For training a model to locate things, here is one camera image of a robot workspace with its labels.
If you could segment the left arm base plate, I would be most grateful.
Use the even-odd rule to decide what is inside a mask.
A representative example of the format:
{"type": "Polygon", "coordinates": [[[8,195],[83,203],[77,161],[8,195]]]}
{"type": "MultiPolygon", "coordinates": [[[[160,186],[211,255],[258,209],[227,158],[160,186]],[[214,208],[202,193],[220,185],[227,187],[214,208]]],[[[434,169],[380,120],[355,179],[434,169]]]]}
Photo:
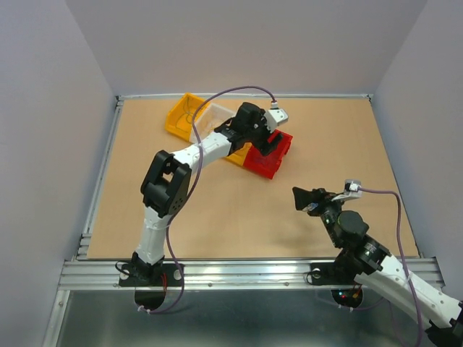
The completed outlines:
{"type": "Polygon", "coordinates": [[[139,312],[146,314],[164,314],[172,310],[184,293],[184,265],[155,264],[148,271],[138,270],[131,262],[118,261],[114,264],[119,273],[118,286],[133,288],[134,301],[139,312]],[[167,304],[169,289],[178,288],[179,295],[167,304]]]}

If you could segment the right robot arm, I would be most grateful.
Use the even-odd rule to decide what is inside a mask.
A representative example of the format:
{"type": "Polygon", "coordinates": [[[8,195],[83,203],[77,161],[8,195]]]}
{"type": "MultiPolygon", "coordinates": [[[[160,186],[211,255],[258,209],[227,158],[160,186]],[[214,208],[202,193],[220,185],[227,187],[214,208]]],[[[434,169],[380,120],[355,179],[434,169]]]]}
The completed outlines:
{"type": "Polygon", "coordinates": [[[427,335],[435,346],[461,346],[462,301],[414,274],[404,255],[395,257],[368,235],[369,225],[359,213],[343,208],[346,201],[358,199],[364,192],[366,188],[352,179],[345,181],[341,193],[293,187],[296,210],[319,217],[340,251],[333,262],[309,270],[307,283],[366,286],[413,318],[418,334],[427,335]]]}

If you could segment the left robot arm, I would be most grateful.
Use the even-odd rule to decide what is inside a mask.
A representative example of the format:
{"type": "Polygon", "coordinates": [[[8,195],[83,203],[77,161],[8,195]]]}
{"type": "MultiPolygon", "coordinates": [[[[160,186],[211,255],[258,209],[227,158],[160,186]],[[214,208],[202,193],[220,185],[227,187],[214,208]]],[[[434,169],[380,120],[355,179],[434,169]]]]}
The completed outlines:
{"type": "Polygon", "coordinates": [[[145,207],[140,243],[132,254],[136,276],[146,285],[161,276],[166,229],[171,218],[186,204],[192,175],[208,164],[230,156],[244,144],[252,144],[261,155],[271,154],[283,139],[276,129],[289,117],[276,102],[267,111],[244,102],[235,116],[216,127],[200,142],[183,150],[156,153],[141,184],[145,207]]]}

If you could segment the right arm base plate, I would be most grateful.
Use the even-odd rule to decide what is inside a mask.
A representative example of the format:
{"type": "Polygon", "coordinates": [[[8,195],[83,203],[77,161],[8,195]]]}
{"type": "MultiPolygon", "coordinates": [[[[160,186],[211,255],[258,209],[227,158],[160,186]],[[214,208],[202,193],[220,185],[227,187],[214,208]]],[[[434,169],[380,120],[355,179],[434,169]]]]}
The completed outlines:
{"type": "Polygon", "coordinates": [[[304,273],[306,284],[315,287],[333,286],[331,289],[332,301],[320,298],[322,302],[334,305],[338,309],[350,312],[365,312],[376,308],[383,300],[364,305],[364,293],[362,285],[355,282],[348,275],[337,269],[333,262],[316,262],[310,265],[310,269],[304,273]]]}

